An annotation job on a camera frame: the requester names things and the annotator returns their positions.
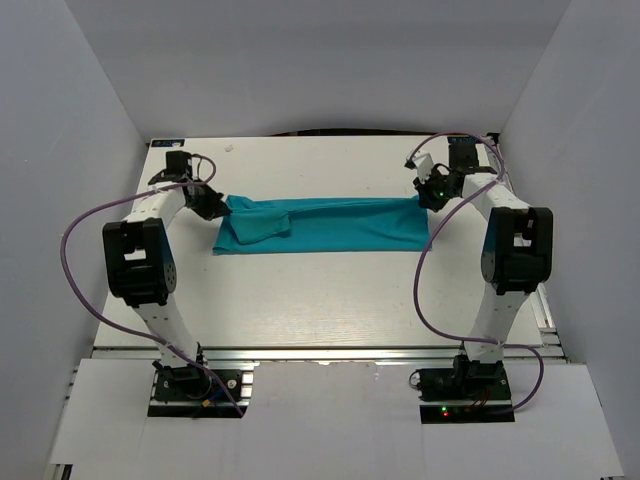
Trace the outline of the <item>teal t-shirt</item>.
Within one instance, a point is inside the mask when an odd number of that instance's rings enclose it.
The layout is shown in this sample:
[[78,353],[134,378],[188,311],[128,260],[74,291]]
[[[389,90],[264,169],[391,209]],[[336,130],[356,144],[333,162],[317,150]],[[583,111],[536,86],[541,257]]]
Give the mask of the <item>teal t-shirt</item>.
[[256,201],[231,195],[216,255],[412,252],[430,239],[414,198],[307,198]]

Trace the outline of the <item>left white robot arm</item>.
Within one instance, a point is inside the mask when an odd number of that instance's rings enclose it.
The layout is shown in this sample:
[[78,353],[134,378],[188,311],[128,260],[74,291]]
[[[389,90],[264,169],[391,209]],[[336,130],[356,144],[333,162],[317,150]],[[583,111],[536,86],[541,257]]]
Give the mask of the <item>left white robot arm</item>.
[[204,155],[169,151],[165,168],[149,180],[129,215],[102,229],[111,294],[143,321],[143,336],[160,351],[160,367],[181,369],[176,384],[191,399],[209,392],[212,377],[200,367],[201,348],[174,298],[178,273],[168,228],[183,210],[205,221],[231,213],[224,195],[209,185],[216,172],[213,160]]

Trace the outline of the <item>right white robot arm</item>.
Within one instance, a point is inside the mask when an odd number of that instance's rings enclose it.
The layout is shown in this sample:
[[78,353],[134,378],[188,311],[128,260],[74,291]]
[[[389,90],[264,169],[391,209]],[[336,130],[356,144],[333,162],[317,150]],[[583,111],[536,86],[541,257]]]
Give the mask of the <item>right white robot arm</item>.
[[461,341],[470,363],[451,374],[453,390],[472,399],[488,385],[482,367],[494,369],[503,361],[518,312],[550,277],[554,219],[550,209],[533,207],[508,188],[503,165],[480,163],[480,140],[449,135],[447,142],[446,164],[426,155],[420,164],[410,157],[406,166],[417,171],[413,184],[421,208],[438,212],[459,198],[487,221],[480,259],[484,293],[474,325]]

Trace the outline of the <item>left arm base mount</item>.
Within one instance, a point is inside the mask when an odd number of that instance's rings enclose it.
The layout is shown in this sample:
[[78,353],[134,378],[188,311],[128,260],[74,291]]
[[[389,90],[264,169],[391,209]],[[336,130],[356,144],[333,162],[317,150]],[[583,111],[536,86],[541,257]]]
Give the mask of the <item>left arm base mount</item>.
[[201,369],[187,365],[173,368],[159,360],[152,365],[156,372],[151,389],[147,416],[150,418],[239,419],[247,409],[243,404],[244,372],[218,369],[220,384]]

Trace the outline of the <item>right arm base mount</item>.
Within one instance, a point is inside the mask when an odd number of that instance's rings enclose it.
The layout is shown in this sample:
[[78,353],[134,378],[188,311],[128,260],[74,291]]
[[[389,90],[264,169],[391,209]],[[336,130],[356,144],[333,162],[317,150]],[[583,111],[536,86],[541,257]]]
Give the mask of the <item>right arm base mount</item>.
[[510,385],[501,361],[481,363],[464,354],[447,368],[421,368],[408,379],[418,393],[424,425],[512,423]]

